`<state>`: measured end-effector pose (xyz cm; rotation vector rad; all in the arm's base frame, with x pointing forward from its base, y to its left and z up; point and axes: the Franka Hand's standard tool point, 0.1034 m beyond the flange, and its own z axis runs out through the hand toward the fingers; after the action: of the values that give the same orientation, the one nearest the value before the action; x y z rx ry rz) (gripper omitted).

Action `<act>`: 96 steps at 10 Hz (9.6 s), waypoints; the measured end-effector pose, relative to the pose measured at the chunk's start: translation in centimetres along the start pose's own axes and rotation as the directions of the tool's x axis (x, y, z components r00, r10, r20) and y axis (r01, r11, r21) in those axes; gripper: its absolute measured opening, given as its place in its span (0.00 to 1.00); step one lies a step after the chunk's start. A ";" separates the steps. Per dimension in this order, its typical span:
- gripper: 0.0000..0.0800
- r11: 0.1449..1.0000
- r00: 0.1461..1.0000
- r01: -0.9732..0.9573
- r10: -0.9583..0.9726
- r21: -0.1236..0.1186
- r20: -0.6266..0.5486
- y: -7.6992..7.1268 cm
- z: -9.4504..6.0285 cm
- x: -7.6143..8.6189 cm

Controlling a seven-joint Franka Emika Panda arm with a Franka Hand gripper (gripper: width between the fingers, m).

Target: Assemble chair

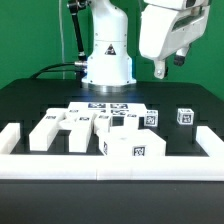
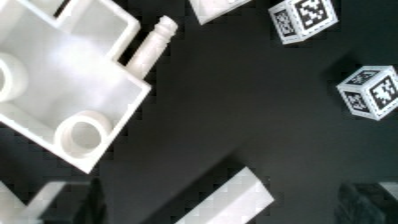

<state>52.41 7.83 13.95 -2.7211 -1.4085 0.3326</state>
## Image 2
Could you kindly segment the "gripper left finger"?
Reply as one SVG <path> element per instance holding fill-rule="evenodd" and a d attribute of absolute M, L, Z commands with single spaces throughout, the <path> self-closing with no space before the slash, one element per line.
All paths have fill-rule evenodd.
<path fill-rule="evenodd" d="M 100 181 L 49 182 L 29 204 L 0 181 L 0 224 L 107 224 Z"/>

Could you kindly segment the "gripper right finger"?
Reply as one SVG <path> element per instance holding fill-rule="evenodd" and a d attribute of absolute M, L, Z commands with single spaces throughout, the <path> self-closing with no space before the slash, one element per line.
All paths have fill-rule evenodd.
<path fill-rule="evenodd" d="M 398 182 L 342 184 L 335 224 L 398 224 Z"/>

